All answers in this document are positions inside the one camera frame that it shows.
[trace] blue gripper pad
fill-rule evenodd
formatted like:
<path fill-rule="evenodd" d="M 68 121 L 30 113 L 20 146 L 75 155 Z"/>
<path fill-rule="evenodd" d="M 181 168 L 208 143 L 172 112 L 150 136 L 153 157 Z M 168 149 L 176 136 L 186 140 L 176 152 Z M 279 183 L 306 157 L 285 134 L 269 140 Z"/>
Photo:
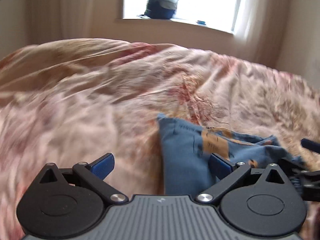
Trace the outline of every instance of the blue gripper pad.
<path fill-rule="evenodd" d="M 99 179 L 104 179 L 115 167 L 115 158 L 111 153 L 107 153 L 98 160 L 89 164 L 89 170 Z"/>
<path fill-rule="evenodd" d="M 218 179 L 223 179 L 235 169 L 235 164 L 223 159 L 218 154 L 211 154 L 209 158 L 209 170 L 211 175 L 217 176 Z"/>

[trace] bed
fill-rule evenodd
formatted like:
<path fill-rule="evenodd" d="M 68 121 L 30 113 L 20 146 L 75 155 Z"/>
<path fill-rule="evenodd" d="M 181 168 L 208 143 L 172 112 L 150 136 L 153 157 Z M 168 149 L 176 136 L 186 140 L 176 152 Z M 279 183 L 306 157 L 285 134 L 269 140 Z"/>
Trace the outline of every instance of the bed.
<path fill-rule="evenodd" d="M 172 44 L 73 39 L 27 46 L 0 61 L 0 239 L 23 231 L 15 208 L 45 163 L 115 156 L 105 179 L 132 194 L 163 193 L 157 114 L 277 136 L 311 170 L 320 94 L 300 76 Z M 317 204 L 301 236 L 314 239 Z"/>

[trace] blue object on sill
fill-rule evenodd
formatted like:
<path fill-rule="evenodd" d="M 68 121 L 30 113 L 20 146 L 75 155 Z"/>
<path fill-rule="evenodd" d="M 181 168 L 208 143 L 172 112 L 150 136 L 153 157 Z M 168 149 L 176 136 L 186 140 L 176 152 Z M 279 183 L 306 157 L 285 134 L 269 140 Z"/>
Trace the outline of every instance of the blue object on sill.
<path fill-rule="evenodd" d="M 197 20 L 197 23 L 198 23 L 198 24 L 201 24 L 201 25 L 206 25 L 206 24 L 205 24 L 205 21 L 199 21 L 199 20 Z"/>

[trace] blue fabric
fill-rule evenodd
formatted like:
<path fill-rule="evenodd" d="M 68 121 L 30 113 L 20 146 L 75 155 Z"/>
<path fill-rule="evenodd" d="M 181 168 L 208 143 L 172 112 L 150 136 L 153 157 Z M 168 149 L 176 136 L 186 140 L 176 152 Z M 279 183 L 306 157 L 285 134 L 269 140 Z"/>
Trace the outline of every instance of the blue fabric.
<path fill-rule="evenodd" d="M 212 146 L 212 142 L 215 142 L 205 142 L 206 133 L 217 140 L 213 148 L 220 152 L 214 153 L 220 154 L 227 150 L 227 158 L 233 163 L 249 162 L 256 168 L 265 168 L 280 158 L 292 160 L 292 156 L 280 147 L 275 136 L 262 138 L 226 129 L 219 131 L 217 128 L 205 128 L 183 119 L 169 118 L 164 114 L 158 115 L 158 122 L 163 155 L 164 191 L 167 195 L 195 197 L 219 181 L 211 175 L 208 167 L 208 156 L 212 152 L 205 152 L 205 144 Z"/>

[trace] metal screw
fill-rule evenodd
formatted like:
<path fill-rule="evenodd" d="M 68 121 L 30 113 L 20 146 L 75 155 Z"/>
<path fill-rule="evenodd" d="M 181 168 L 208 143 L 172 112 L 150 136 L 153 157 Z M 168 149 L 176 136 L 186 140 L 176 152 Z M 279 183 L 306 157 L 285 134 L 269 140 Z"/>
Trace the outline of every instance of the metal screw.
<path fill-rule="evenodd" d="M 110 199 L 114 202 L 123 202 L 125 201 L 125 195 L 123 194 L 113 194 Z"/>
<path fill-rule="evenodd" d="M 197 200 L 200 202 L 209 202 L 213 200 L 213 196 L 207 193 L 202 193 L 197 196 Z"/>

